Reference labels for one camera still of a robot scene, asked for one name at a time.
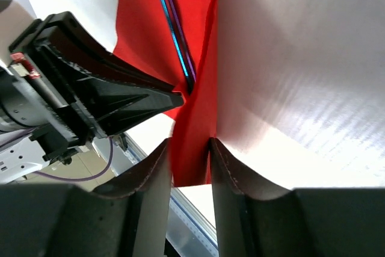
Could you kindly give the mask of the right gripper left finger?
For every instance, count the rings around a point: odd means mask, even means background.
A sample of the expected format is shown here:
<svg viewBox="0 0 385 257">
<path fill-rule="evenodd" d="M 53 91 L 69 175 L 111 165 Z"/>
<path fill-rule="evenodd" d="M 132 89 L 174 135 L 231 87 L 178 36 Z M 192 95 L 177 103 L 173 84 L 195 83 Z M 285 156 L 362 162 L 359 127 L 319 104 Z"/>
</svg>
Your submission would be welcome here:
<svg viewBox="0 0 385 257">
<path fill-rule="evenodd" d="M 3 185 L 1 255 L 162 256 L 167 145 L 90 192 L 70 184 Z"/>
</svg>

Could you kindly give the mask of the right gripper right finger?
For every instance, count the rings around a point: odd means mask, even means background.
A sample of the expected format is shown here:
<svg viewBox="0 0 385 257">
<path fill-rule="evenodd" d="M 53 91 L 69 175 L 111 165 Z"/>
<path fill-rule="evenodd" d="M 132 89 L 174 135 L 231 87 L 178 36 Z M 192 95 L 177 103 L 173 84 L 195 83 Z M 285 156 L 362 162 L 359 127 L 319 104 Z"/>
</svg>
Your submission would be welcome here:
<svg viewBox="0 0 385 257">
<path fill-rule="evenodd" d="M 383 256 L 382 188 L 287 190 L 209 142 L 220 256 Z"/>
</svg>

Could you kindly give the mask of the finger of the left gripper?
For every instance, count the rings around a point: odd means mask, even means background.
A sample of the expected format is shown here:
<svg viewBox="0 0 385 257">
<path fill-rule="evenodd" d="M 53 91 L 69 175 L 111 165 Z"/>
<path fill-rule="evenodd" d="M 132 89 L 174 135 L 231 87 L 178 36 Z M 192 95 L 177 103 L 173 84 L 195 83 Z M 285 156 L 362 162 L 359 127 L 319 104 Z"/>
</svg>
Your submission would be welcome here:
<svg viewBox="0 0 385 257">
<path fill-rule="evenodd" d="M 68 11 L 34 20 L 9 45 L 8 54 L 31 57 L 60 97 L 60 130 L 32 129 L 46 161 L 62 161 L 95 138 L 124 133 L 183 104 L 180 93 L 116 57 Z"/>
</svg>

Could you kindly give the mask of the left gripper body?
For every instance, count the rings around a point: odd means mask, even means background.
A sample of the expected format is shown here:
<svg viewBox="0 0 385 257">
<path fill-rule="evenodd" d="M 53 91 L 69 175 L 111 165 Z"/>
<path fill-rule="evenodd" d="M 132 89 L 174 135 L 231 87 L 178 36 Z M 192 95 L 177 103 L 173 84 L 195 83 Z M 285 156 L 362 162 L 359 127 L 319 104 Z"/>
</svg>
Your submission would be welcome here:
<svg viewBox="0 0 385 257">
<path fill-rule="evenodd" d="M 60 130 L 60 97 L 31 57 L 10 54 L 11 63 L 1 70 L 1 132 L 52 125 Z"/>
</svg>

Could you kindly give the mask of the red paper napkin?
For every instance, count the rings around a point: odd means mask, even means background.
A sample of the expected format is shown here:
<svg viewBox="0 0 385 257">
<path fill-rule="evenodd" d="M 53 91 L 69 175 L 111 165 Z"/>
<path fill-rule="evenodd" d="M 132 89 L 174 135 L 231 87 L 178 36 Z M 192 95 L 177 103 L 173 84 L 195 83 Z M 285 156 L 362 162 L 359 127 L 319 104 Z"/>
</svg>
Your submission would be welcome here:
<svg viewBox="0 0 385 257">
<path fill-rule="evenodd" d="M 209 139 L 217 131 L 218 0 L 173 1 L 197 71 L 191 93 L 161 0 L 118 1 L 114 53 L 182 94 L 184 105 L 167 112 L 174 120 L 168 145 L 174 185 L 210 184 Z"/>
</svg>

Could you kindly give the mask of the iridescent purple spoon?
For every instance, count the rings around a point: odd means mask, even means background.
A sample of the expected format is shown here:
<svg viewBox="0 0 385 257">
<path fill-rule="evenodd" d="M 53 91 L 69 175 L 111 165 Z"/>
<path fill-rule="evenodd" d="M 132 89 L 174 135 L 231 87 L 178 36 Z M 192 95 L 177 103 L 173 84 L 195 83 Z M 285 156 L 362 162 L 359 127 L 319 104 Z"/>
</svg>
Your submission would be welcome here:
<svg viewBox="0 0 385 257">
<path fill-rule="evenodd" d="M 196 70 L 195 70 L 192 58 L 190 56 L 190 53 L 189 53 L 188 44 L 186 42 L 185 35 L 183 33 L 183 29 L 182 29 L 182 25 L 181 25 L 181 22 L 180 22 L 179 13 L 177 11 L 175 1 L 174 0 L 168 0 L 168 2 L 169 2 L 169 6 L 171 8 L 171 13 L 173 15 L 174 23 L 175 23 L 176 28 L 177 28 L 178 41 L 179 41 L 179 44 L 181 44 L 181 46 L 182 46 L 182 51 L 183 51 L 183 54 L 184 54 L 184 56 L 186 58 L 186 62 L 187 62 L 187 65 L 186 65 L 186 70 L 187 70 L 186 79 L 189 82 L 191 82 L 192 84 L 194 84 L 196 82 Z"/>
</svg>

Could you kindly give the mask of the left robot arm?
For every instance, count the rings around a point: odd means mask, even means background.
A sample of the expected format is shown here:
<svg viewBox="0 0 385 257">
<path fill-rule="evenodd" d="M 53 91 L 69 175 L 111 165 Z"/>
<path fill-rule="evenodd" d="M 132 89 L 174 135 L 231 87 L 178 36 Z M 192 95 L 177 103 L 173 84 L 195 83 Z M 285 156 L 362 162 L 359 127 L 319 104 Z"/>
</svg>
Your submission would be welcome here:
<svg viewBox="0 0 385 257">
<path fill-rule="evenodd" d="M 34 20 L 5 47 L 1 182 L 89 150 L 183 104 L 174 87 L 104 49 L 68 11 Z"/>
</svg>

